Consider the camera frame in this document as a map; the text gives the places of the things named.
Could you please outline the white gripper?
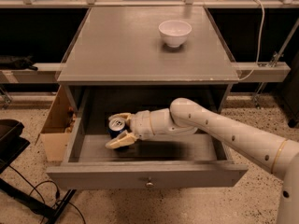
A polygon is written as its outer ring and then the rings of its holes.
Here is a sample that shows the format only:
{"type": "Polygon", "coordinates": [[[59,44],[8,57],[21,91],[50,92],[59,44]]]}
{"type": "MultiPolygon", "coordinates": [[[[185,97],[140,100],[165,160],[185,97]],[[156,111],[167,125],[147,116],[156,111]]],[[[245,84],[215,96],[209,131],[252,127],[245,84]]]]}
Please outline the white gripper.
{"type": "Polygon", "coordinates": [[[118,134],[115,138],[106,143],[106,148],[116,149],[127,147],[132,145],[137,139],[146,140],[154,135],[151,127],[150,112],[148,110],[139,111],[135,114],[128,112],[118,113],[110,116],[108,119],[112,120],[119,118],[124,119],[132,132],[129,133],[128,131],[123,131],[118,134]]]}

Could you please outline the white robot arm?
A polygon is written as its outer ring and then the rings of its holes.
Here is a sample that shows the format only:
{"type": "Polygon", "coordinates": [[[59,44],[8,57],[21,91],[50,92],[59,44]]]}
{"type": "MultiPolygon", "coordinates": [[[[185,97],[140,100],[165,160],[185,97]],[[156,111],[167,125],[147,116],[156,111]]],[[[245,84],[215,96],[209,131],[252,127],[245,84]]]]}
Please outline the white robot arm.
{"type": "Polygon", "coordinates": [[[168,108],[120,113],[110,117],[126,129],[106,143],[116,149],[157,134],[210,134],[269,174],[283,181],[277,224],[299,224],[299,143],[209,111],[177,98],[168,108]]]}

